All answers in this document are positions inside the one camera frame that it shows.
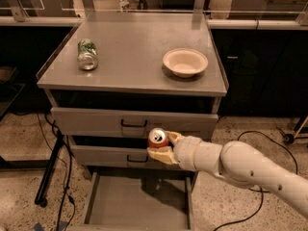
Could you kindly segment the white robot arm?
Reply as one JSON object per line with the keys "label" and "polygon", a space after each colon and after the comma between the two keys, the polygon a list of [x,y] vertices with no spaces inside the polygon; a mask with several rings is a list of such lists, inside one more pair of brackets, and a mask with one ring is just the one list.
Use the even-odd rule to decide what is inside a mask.
{"label": "white robot arm", "polygon": [[147,139],[148,155],[166,165],[203,171],[238,188],[254,185],[275,194],[308,218],[308,180],[279,166],[253,146],[225,145],[155,128]]}

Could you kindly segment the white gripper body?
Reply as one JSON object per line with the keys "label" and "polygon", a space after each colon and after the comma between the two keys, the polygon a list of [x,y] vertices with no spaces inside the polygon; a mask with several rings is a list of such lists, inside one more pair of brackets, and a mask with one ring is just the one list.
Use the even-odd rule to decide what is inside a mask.
{"label": "white gripper body", "polygon": [[199,171],[196,166],[196,152],[203,140],[187,136],[180,139],[173,147],[174,159],[178,166],[184,170]]}

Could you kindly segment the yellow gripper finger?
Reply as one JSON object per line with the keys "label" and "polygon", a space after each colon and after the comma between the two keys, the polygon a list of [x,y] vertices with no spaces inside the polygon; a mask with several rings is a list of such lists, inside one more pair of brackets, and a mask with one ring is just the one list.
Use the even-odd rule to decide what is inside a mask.
{"label": "yellow gripper finger", "polygon": [[167,131],[168,139],[169,141],[175,145],[178,143],[180,140],[184,139],[184,136],[181,135],[180,133],[173,132],[173,131]]}
{"label": "yellow gripper finger", "polygon": [[147,148],[147,153],[149,156],[166,165],[177,165],[177,161],[175,160],[173,150],[170,146],[164,146],[160,148]]}

